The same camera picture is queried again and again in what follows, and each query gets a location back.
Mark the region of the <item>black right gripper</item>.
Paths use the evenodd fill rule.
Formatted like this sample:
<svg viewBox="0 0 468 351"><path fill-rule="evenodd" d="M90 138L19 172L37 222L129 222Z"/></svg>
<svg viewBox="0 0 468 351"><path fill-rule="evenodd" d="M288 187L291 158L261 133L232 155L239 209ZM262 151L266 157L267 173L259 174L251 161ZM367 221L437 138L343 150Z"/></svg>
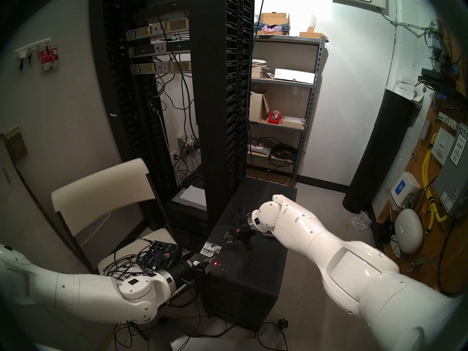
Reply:
<svg viewBox="0 0 468 351"><path fill-rule="evenodd" d="M250 241L256 235L255 222L252 218L246 218L240 225L234 226L234 233L227 233L224 238L214 244L220 247L233 244L237 241Z"/></svg>

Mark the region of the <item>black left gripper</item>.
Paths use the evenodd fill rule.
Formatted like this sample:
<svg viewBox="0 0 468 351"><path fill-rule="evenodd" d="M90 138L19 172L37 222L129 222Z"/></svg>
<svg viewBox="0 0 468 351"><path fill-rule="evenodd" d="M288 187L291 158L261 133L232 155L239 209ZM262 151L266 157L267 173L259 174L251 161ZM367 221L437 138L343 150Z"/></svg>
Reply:
<svg viewBox="0 0 468 351"><path fill-rule="evenodd" d="M192 286L200 277L207 277L207 266L191 266L188 262L178 262L169 267L169 274L176 286Z"/></svg>

